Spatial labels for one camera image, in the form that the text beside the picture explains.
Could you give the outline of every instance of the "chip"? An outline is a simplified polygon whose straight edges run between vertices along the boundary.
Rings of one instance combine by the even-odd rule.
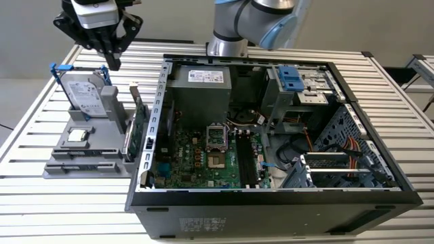
[[[191,175],[182,175],[183,182],[191,182]]]

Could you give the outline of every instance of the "blue latch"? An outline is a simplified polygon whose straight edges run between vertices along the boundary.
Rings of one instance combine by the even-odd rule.
[[[279,79],[283,88],[289,92],[302,92],[305,90],[303,80],[294,66],[278,66]]]

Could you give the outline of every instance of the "metal frame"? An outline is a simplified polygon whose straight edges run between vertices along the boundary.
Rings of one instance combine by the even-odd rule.
[[[94,51],[72,49],[68,63],[82,67],[98,67],[104,59]],[[122,69],[111,72],[118,98],[124,107],[134,101],[126,97],[128,83],[139,83],[144,102],[152,107],[158,74],[164,53],[205,55],[205,45],[134,42],[122,56]],[[358,98],[361,109],[370,117],[379,136],[400,163],[402,171],[420,191],[424,205],[382,223],[358,236],[313,237],[315,243],[354,244],[429,244],[434,239],[434,135],[420,119],[420,109],[408,104],[410,98],[382,75],[382,67],[373,66],[371,58],[361,52],[283,49],[274,52],[250,47],[250,57],[303,59],[334,62]],[[40,174],[44,160],[59,140],[68,115],[67,98],[51,80],[36,102],[26,113],[8,141],[2,147],[0,163],[0,220],[6,224],[0,239],[4,242],[87,243],[99,241],[120,243],[152,242],[138,218],[123,212],[128,179],[44,180]],[[291,242],[306,239],[287,237],[222,238],[203,242]]]

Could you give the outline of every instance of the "blue drive bracket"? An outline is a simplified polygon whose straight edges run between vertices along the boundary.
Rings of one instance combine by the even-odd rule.
[[[303,80],[295,67],[278,66],[278,76],[287,92],[302,92],[305,90]]]
[[[54,76],[54,78],[56,80],[56,83],[62,86],[62,89],[63,89],[63,91],[66,93],[66,96],[67,96],[67,99],[70,101],[72,110],[78,110],[75,108],[75,106],[72,104],[72,101],[71,101],[71,98],[70,98],[70,96],[68,96],[68,94],[66,92],[66,88],[64,88],[63,83],[60,81],[60,76],[62,76],[63,73],[66,73],[68,71],[72,71],[72,70],[78,70],[78,71],[95,71],[98,69],[95,69],[95,68],[75,67],[74,65],[59,65],[58,68],[56,68],[56,66],[58,66],[56,63],[50,64],[51,74],[52,74],[52,76]],[[112,85],[111,79],[110,79],[110,74],[108,74],[108,68],[104,65],[102,65],[100,70],[102,70],[102,73],[103,73],[103,76],[104,76],[104,84],[106,85]],[[90,115],[87,115],[86,113],[83,113],[83,114],[84,114],[86,120],[90,120],[91,119]]]
[[[51,72],[51,74],[52,74],[52,76],[54,76],[54,78],[56,80],[56,83],[62,86],[62,90],[63,90],[64,94],[67,95],[67,99],[70,101],[72,109],[76,110],[76,108],[74,106],[74,103],[71,101],[71,98],[70,98],[70,96],[68,96],[68,94],[66,92],[66,87],[63,86],[62,81],[60,81],[60,77],[58,75],[58,72],[62,73],[62,72],[66,72],[66,71],[71,71],[74,69],[74,66],[72,65],[59,65],[58,68],[56,68],[56,66],[58,66],[56,63],[50,64],[50,68],[51,68],[50,72]]]

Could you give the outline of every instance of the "orange wire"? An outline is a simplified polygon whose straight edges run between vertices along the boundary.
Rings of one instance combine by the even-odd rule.
[[[306,134],[307,144],[309,144],[309,146],[310,146],[310,152],[313,152],[314,150],[313,150],[313,143],[311,143],[311,140],[310,140],[310,136],[309,136],[309,134],[307,134],[307,130],[306,130],[306,128],[303,128],[303,130],[305,130],[305,134]]]

